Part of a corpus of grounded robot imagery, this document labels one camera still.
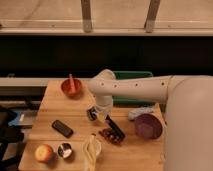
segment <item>orange bowl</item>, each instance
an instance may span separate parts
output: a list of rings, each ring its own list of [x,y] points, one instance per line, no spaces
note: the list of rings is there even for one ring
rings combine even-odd
[[[81,90],[82,90],[81,81],[79,79],[76,79],[76,78],[73,78],[73,80],[74,80],[75,88],[76,88],[75,92],[71,92],[70,91],[70,79],[69,78],[64,80],[63,83],[61,84],[61,90],[68,97],[74,97],[77,94],[79,94],[81,92]]]

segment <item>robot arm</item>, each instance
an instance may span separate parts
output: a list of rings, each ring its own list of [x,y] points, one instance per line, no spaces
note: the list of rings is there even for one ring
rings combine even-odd
[[[112,71],[103,70],[90,80],[89,90],[95,96],[97,112],[103,112],[106,117],[113,106],[112,96],[166,103],[170,91],[187,77],[162,76],[116,80]]]
[[[108,117],[112,95],[166,103],[164,171],[213,170],[213,77],[116,80],[104,70],[89,82],[97,114]]]

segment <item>green object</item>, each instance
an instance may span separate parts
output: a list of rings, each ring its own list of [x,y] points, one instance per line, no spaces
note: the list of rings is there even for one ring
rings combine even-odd
[[[152,72],[149,71],[113,71],[113,72],[117,80],[153,77]],[[141,105],[141,106],[151,106],[155,104],[153,102],[146,102],[137,99],[128,99],[120,96],[113,96],[113,103],[115,105]]]

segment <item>black wall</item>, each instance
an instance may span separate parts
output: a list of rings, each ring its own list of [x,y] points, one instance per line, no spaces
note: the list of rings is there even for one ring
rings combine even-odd
[[[0,36],[0,76],[91,77],[104,68],[213,75],[213,38]]]

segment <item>black chair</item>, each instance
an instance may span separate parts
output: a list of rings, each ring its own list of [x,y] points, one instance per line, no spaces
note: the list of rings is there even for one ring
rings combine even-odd
[[[17,114],[12,110],[0,106],[0,170],[19,163],[21,155],[3,160],[9,143],[17,143],[24,139],[24,134],[19,126],[9,126],[8,123],[15,119]]]

